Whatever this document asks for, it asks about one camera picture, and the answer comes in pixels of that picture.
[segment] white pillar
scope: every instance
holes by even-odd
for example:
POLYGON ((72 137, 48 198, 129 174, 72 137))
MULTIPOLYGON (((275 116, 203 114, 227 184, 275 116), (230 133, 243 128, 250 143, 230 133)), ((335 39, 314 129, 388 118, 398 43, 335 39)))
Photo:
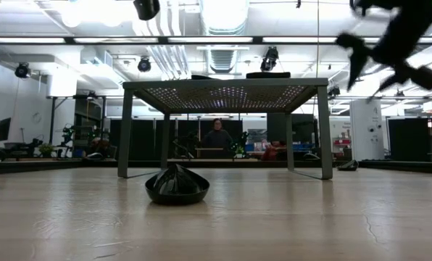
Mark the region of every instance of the white pillar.
POLYGON ((352 154, 354 160, 383 160, 381 102, 360 99, 350 104, 352 154))

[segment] air duct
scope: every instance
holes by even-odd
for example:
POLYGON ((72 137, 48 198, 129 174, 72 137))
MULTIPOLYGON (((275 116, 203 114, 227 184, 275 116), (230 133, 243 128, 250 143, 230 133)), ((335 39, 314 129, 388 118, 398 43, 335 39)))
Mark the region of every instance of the air duct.
MULTIPOLYGON (((248 0, 199 0, 206 36, 242 36, 248 17, 248 0)), ((239 51, 207 51, 209 67, 215 73, 230 73, 239 51)))

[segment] person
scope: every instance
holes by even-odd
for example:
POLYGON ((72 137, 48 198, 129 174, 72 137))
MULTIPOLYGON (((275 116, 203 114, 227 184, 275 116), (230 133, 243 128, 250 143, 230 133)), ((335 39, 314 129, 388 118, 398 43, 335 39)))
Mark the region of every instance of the person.
POLYGON ((229 133, 223 130, 221 119, 213 120, 213 130, 211 130, 202 140, 202 145, 206 148, 228 149, 232 143, 229 133))
POLYGON ((286 142, 285 141, 271 141, 271 146, 266 148, 265 153, 262 155, 262 161, 276 161, 278 152, 285 151, 286 142))

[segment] monitor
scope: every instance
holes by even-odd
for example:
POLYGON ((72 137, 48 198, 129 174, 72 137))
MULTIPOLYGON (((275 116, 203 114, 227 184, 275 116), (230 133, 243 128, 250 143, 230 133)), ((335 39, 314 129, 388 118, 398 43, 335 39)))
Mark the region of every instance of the monitor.
POLYGON ((8 140, 8 134, 10 132, 10 122, 11 118, 0 121, 0 141, 8 140))

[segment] perforated tabletop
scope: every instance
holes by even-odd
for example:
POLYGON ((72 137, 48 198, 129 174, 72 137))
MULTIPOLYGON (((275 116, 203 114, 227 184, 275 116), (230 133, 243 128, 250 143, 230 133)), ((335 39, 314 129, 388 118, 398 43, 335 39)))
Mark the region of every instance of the perforated tabletop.
POLYGON ((293 112, 327 78, 127 82, 124 89, 163 113, 293 112))

